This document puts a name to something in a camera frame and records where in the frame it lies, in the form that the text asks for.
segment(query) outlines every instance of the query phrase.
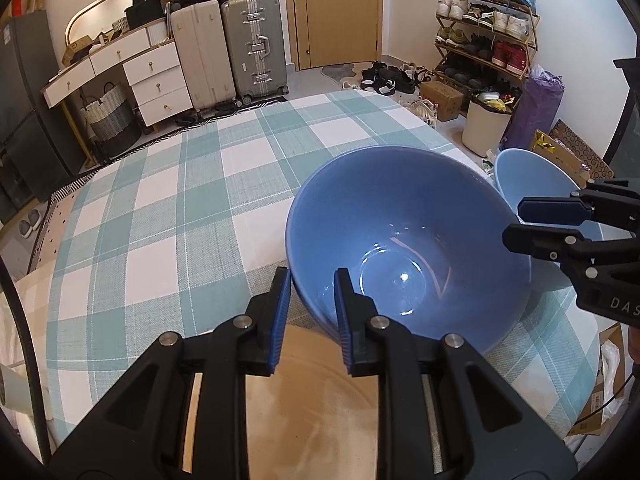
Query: light blue bowl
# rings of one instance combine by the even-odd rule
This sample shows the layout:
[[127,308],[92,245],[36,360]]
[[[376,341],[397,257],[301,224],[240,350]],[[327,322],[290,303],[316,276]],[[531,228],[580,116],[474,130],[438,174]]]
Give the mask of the light blue bowl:
[[[554,163],[536,153],[517,148],[500,152],[495,159],[494,176],[498,191],[516,214],[518,204],[526,196],[567,198],[578,189],[578,185]],[[574,226],[563,225],[551,227],[575,229]],[[602,240],[602,229],[596,222],[583,222],[578,229],[586,238]],[[554,262],[533,260],[532,275],[537,290],[558,290],[571,286],[569,278]]]
[[334,272],[378,311],[432,338],[456,332],[478,351],[500,343],[530,293],[530,258],[502,231],[517,222],[496,190],[444,155],[401,146],[345,153],[298,191],[286,250],[296,289],[337,340]]

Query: silver suitcase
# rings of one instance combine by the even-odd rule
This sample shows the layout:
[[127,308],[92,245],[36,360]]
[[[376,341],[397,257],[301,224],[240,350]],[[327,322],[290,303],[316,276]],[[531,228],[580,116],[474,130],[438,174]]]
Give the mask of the silver suitcase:
[[220,4],[211,0],[172,12],[171,29],[193,107],[204,110],[233,101],[236,88]]
[[286,94],[287,67],[278,0],[229,0],[221,5],[226,46],[242,104]]

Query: purple bag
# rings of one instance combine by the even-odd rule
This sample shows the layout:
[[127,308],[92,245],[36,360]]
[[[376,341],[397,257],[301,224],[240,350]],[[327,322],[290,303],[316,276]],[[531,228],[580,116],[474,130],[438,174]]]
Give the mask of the purple bag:
[[564,83],[561,76],[542,70],[540,66],[534,67],[531,78],[524,85],[513,119],[502,136],[501,148],[528,150],[536,130],[548,134],[563,95]]

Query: cardboard box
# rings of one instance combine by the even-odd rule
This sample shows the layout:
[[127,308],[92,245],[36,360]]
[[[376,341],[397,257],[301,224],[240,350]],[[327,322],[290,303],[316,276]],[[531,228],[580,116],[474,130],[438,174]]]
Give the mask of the cardboard box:
[[591,178],[589,171],[584,169],[582,161],[577,156],[542,130],[536,130],[530,150],[554,163],[569,175],[579,187],[585,187],[587,180]]
[[[618,370],[616,370],[616,376],[613,381],[613,391],[616,392],[622,385],[625,383],[626,375],[625,375],[625,343],[622,339],[622,327],[620,323],[616,323],[615,325],[607,328],[600,332],[600,345],[606,341],[611,341],[615,346],[620,350],[620,364],[618,365]],[[624,391],[620,392],[618,398],[624,397]],[[584,409],[580,412],[578,416],[578,420],[581,418],[585,418],[590,413],[595,412],[600,409],[602,405],[607,402],[609,399],[604,399],[604,377],[602,375],[602,355],[600,355],[600,360],[598,361],[598,374],[596,376],[596,385],[593,387],[593,391],[591,392],[591,397],[587,401]],[[585,421],[580,424],[575,424],[571,431],[567,434],[567,436],[572,435],[600,435],[602,434],[606,427],[607,423],[610,419],[602,423],[602,412],[598,412],[595,415],[590,416]]]
[[76,52],[80,52],[82,49],[87,48],[94,42],[89,36],[83,36],[77,41],[71,43],[65,50],[62,56],[62,66],[70,66],[71,60],[74,58]]
[[465,98],[462,92],[440,81],[422,83],[420,97],[438,105],[438,119],[443,122],[455,119],[460,114],[460,107]]

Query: teal and white checkered cloth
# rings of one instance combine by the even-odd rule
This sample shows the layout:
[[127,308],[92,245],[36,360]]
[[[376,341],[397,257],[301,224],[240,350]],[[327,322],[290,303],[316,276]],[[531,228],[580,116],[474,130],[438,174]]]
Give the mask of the teal and white checkered cloth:
[[[285,264],[293,197],[321,164],[403,144],[481,170],[391,99],[321,94],[187,129],[99,171],[79,192],[58,250],[47,325],[57,440],[166,330],[185,337],[244,312]],[[290,323],[315,322],[292,295]],[[564,436],[594,385],[594,317],[572,289],[534,295],[490,355]]]

